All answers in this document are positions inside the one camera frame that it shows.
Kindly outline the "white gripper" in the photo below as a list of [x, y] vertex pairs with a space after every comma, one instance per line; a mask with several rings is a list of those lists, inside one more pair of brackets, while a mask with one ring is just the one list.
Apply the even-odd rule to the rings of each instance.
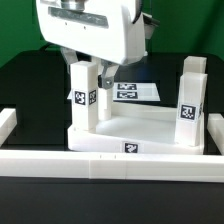
[[103, 59], [99, 88], [111, 89], [119, 65], [144, 56], [141, 0], [36, 0], [36, 9], [44, 39], [62, 46], [67, 72], [76, 51]]

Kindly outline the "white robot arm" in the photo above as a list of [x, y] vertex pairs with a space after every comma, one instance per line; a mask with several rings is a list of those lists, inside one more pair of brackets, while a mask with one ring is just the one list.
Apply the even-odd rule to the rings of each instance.
[[44, 39], [59, 45], [67, 64], [78, 52], [99, 58], [100, 86], [110, 89], [120, 65], [140, 61], [159, 21], [142, 11], [142, 0], [35, 0]]

